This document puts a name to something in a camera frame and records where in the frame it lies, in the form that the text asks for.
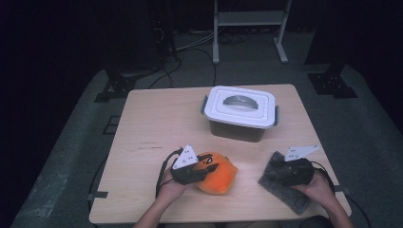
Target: black cable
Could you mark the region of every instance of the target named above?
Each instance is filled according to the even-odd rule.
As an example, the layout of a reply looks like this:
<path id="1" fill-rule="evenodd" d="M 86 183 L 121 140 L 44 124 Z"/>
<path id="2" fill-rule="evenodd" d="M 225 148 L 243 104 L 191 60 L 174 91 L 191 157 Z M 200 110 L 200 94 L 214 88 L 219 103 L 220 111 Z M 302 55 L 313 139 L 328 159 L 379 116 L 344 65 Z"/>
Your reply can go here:
<path id="1" fill-rule="evenodd" d="M 182 60 L 179 58 L 179 57 L 177 57 L 177 59 L 178 59 L 178 62 L 179 62 L 179 64 L 178 64 L 178 66 L 174 69 L 174 70 L 172 70 L 172 71 L 170 71 L 170 72 L 167 72 L 166 71 L 166 73 L 163 75 L 163 76 L 161 76 L 161 77 L 159 77 L 158 79 L 156 79 L 149 87 L 148 87 L 148 89 L 150 89 L 152 86 L 154 86 L 158 81 L 160 81 L 163 77 L 165 77 L 165 76 L 168 76 L 168 78 L 170 78 L 169 79 L 169 82 L 170 82 L 170 84 L 172 85 L 172 78 L 171 78 L 171 76 L 170 76 L 170 74 L 171 73 L 173 73 L 173 72 L 175 72 L 176 70 L 178 70 L 179 69 L 179 67 L 181 67 L 181 65 L 182 65 Z"/>
<path id="2" fill-rule="evenodd" d="M 207 55 L 207 57 L 210 59 L 211 64 L 212 64 L 212 66 L 213 66 L 213 68 L 214 68 L 214 79 L 213 79 L 213 86 L 216 86 L 216 80 L 217 80 L 217 69 L 216 69 L 216 65 L 215 65 L 215 64 L 214 64 L 214 62 L 213 62 L 213 58 L 210 56 L 210 54 L 209 54 L 209 53 L 207 53 L 207 51 L 202 50 L 202 49 L 199 49 L 199 48 L 186 48 L 186 49 L 183 49 L 183 50 L 179 51 L 178 53 L 180 53 L 180 52 L 184 52 L 184 51 L 188 51 L 188 50 L 197 50 L 197 51 L 201 51 L 201 52 L 203 52 L 204 54 L 206 54 L 206 55 Z"/>
<path id="3" fill-rule="evenodd" d="M 161 186 L 163 184 L 167 183 L 167 182 L 165 182 L 165 183 L 161 184 L 161 181 L 163 181 L 163 174 L 165 173 L 165 169 L 166 169 L 166 166 L 168 164 L 168 161 L 174 155 L 181 155 L 182 151 L 183 151 L 183 148 L 181 148 L 179 150 L 175 150 L 170 155 L 168 155 L 168 157 L 165 159 L 165 161 L 163 161 L 163 165 L 161 166 L 161 170 L 160 170 L 160 175 L 158 177 L 157 184 L 155 185 L 155 198 L 158 197 L 158 194 L 160 193 Z"/>
<path id="4" fill-rule="evenodd" d="M 101 167 L 106 163 L 107 160 L 107 156 L 105 156 L 105 158 L 103 159 L 103 161 L 101 162 L 101 164 L 98 166 L 97 170 L 95 171 L 94 177 L 92 178 L 91 184 L 89 185 L 89 190 L 88 190 L 88 195 L 91 195 L 92 192 L 92 186 L 94 185 L 95 179 L 98 176 L 98 173 L 101 170 Z M 88 214 L 91 212 L 91 200 L 88 200 Z"/>
<path id="5" fill-rule="evenodd" d="M 222 35 L 220 35 L 219 37 L 219 43 L 221 45 L 226 45 L 226 46 L 235 46 L 238 45 L 240 43 L 246 42 L 249 40 L 249 34 L 245 33 L 243 34 L 246 36 L 246 38 L 242 38 L 239 35 L 233 35 L 231 33 L 224 33 Z"/>
<path id="6" fill-rule="evenodd" d="M 173 181 L 174 179 L 171 179 L 171 180 L 167 180 L 167 181 L 165 181 L 164 183 L 162 183 L 160 186 L 163 186 L 164 184 L 168 184 L 169 182 L 171 182 L 171 181 Z"/>
<path id="7" fill-rule="evenodd" d="M 165 69 L 165 65 L 163 65 L 163 72 L 166 73 L 166 75 L 168 76 L 168 80 L 169 80 L 169 87 L 173 88 L 174 87 L 174 80 L 172 79 L 170 73 L 168 71 L 166 71 Z"/>
<path id="8" fill-rule="evenodd" d="M 362 216 L 364 216 L 365 220 L 367 221 L 368 227 L 372 228 L 373 226 L 371 224 L 370 218 L 367 216 L 364 209 L 362 209 L 362 207 L 359 206 L 359 204 L 352 197 L 350 197 L 348 195 L 345 195 L 345 196 L 346 196 L 347 200 L 351 201 L 356 206 L 356 208 L 358 208 L 358 210 L 361 212 Z"/>
<path id="9" fill-rule="evenodd" d="M 327 170 L 325 169 L 325 167 L 323 167 L 323 165 L 319 164 L 319 163 L 316 162 L 316 161 L 311 161 L 311 163 L 315 163 L 315 164 L 319 165 L 319 166 L 322 167 L 322 169 L 327 173 Z"/>

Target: dark background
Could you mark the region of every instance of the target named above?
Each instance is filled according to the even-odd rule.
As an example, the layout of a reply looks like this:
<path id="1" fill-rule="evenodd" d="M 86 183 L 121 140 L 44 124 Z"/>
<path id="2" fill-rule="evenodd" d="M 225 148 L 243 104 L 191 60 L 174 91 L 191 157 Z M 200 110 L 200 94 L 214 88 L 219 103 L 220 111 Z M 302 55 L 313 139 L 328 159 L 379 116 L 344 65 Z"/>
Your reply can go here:
<path id="1" fill-rule="evenodd" d="M 27 198 L 71 111 L 101 69 L 159 67 L 164 1 L 0 3 L 1 227 Z M 224 1 L 223 10 L 276 10 L 278 1 Z M 212 29 L 213 1 L 174 0 L 174 29 Z M 317 29 L 306 64 L 358 70 L 403 128 L 403 13 L 393 0 L 294 0 L 287 30 Z"/>

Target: wire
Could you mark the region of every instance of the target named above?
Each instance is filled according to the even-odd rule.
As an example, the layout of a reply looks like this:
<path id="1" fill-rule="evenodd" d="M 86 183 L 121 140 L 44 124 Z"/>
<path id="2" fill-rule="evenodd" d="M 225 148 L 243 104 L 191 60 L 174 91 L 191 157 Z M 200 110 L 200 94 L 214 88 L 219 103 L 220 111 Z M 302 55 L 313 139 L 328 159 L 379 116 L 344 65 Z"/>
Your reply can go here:
<path id="1" fill-rule="evenodd" d="M 239 35 L 233 35 L 231 33 L 224 33 L 222 36 L 220 36 L 219 43 L 226 46 L 235 46 L 249 40 L 249 32 L 246 32 L 243 35 L 245 35 L 246 38 L 242 38 Z"/>
<path id="2" fill-rule="evenodd" d="M 370 218 L 368 218 L 367 214 L 366 214 L 365 211 L 362 209 L 362 207 L 359 206 L 359 204 L 358 204 L 352 197 L 346 195 L 346 199 L 349 200 L 349 201 L 351 201 L 351 202 L 356 206 L 356 208 L 358 208 L 358 210 L 361 212 L 361 214 L 364 216 L 365 220 L 367 221 L 368 227 L 369 227 L 369 228 L 372 228 L 373 226 L 372 226 L 372 224 L 371 224 Z"/>
<path id="3" fill-rule="evenodd" d="M 203 52 L 204 54 L 207 55 L 207 57 L 210 59 L 211 64 L 212 64 L 212 66 L 213 66 L 213 68 L 214 68 L 213 86 L 216 86 L 216 81 L 217 81 L 217 68 L 216 68 L 216 65 L 214 64 L 213 58 L 211 58 L 210 54 L 208 54 L 207 51 L 202 50 L 202 49 L 199 49 L 199 48 L 185 49 L 185 50 L 182 50 L 182 51 L 180 51 L 180 52 L 188 51 L 188 50 L 197 50 L 197 51 L 201 51 L 201 52 Z"/>
<path id="4" fill-rule="evenodd" d="M 165 181 L 164 183 L 162 183 L 160 186 L 163 186 L 164 184 L 167 184 L 167 183 L 169 183 L 169 182 L 171 182 L 171 181 L 173 181 L 174 179 L 171 179 L 171 180 L 167 180 L 167 181 Z"/>
<path id="5" fill-rule="evenodd" d="M 160 31 L 160 32 L 161 32 L 161 39 L 160 39 L 159 41 L 155 41 L 157 44 L 160 44 L 160 43 L 161 43 L 161 41 L 163 40 L 163 37 L 164 37 L 163 30 L 162 30 L 162 29 L 160 29 L 160 28 L 154 28 L 154 30 L 158 30 L 158 31 Z"/>
<path id="6" fill-rule="evenodd" d="M 181 50 L 184 50 L 184 49 L 187 49 L 187 48 L 198 46 L 198 45 L 201 45 L 202 43 L 205 43 L 205 42 L 211 40 L 213 38 L 214 33 L 213 33 L 213 31 L 207 31 L 207 32 L 210 32 L 210 34 L 208 34 L 206 37 L 203 37 L 200 40 L 197 40 L 197 41 L 191 43 L 190 45 L 187 45 L 187 46 L 184 46 L 184 47 L 177 47 L 177 51 L 181 51 Z"/>
<path id="7" fill-rule="evenodd" d="M 94 177 L 92 178 L 91 184 L 89 185 L 89 190 L 88 190 L 88 195 L 91 195 L 92 192 L 92 187 L 94 185 L 95 182 L 95 178 L 98 176 L 98 173 L 101 170 L 101 167 L 106 163 L 107 160 L 107 156 L 105 156 L 105 158 L 102 160 L 101 164 L 98 166 L 97 170 L 95 171 Z M 91 212 L 91 200 L 88 200 L 88 213 Z"/>
<path id="8" fill-rule="evenodd" d="M 177 57 L 177 59 L 178 59 L 178 61 L 179 61 L 178 66 L 177 66 L 174 70 L 172 70 L 172 71 L 170 71 L 170 72 L 167 72 L 167 71 L 164 69 L 165 74 L 164 74 L 163 76 L 159 77 L 158 79 L 156 79 L 156 80 L 148 87 L 148 89 L 150 89 L 152 86 L 154 86 L 158 81 L 160 81 L 160 80 L 161 80 L 163 77 L 165 77 L 165 76 L 168 76 L 168 78 L 169 78 L 169 83 L 170 83 L 171 85 L 173 84 L 173 81 L 172 81 L 172 78 L 171 78 L 170 74 L 173 73 L 173 72 L 175 72 L 176 70 L 178 70 L 179 67 L 181 67 L 181 65 L 182 65 L 182 60 L 181 60 L 179 57 Z"/>
<path id="9" fill-rule="evenodd" d="M 168 161 L 174 155 L 181 155 L 182 151 L 183 151 L 183 148 L 180 148 L 179 150 L 175 150 L 174 152 L 172 152 L 171 154 L 168 155 L 168 157 L 165 159 L 165 161 L 163 161 L 163 165 L 161 166 L 161 170 L 160 170 L 160 175 L 158 177 L 157 184 L 155 185 L 155 198 L 158 197 L 158 194 L 160 193 L 161 186 L 163 184 L 168 183 L 168 181 L 167 181 L 167 182 L 161 184 L 161 181 L 163 180 L 163 174 L 165 173 L 166 166 L 168 165 Z"/>
<path id="10" fill-rule="evenodd" d="M 319 166 L 322 167 L 322 169 L 327 173 L 327 170 L 325 169 L 325 167 L 323 167 L 323 165 L 319 164 L 319 163 L 316 162 L 316 161 L 311 161 L 311 163 L 315 163 L 315 164 L 319 165 Z"/>

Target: human hand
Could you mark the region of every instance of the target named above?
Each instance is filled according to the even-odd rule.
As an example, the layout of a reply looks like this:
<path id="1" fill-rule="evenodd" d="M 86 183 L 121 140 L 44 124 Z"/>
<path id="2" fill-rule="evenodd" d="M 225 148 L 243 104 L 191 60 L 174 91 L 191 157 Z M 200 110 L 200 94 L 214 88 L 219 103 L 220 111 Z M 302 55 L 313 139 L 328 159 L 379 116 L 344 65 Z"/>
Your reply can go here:
<path id="1" fill-rule="evenodd" d="M 323 174 L 317 171 L 315 171 L 309 184 L 300 184 L 292 186 L 292 188 L 297 189 L 324 208 L 330 207 L 334 203 L 338 203 L 335 194 L 329 186 L 329 182 Z"/>
<path id="2" fill-rule="evenodd" d="M 167 168 L 163 174 L 160 193 L 157 197 L 157 199 L 164 200 L 169 203 L 180 198 L 186 189 L 194 186 L 194 184 L 183 185 L 173 180 L 170 169 L 171 168 Z"/>

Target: orange stuffed toy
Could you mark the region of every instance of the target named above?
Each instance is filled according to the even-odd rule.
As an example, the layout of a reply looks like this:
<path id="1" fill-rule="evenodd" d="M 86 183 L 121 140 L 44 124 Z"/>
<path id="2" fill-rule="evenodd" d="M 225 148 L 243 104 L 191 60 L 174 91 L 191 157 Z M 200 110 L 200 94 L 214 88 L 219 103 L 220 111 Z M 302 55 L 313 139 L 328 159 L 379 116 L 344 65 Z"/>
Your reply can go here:
<path id="1" fill-rule="evenodd" d="M 194 170 L 205 169 L 208 165 L 218 164 L 217 169 L 209 173 L 204 181 L 196 185 L 204 192 L 213 195 L 224 195 L 231 188 L 232 182 L 238 173 L 238 168 L 227 157 L 217 152 L 205 152 L 200 156 L 210 154 L 212 157 L 196 163 Z"/>

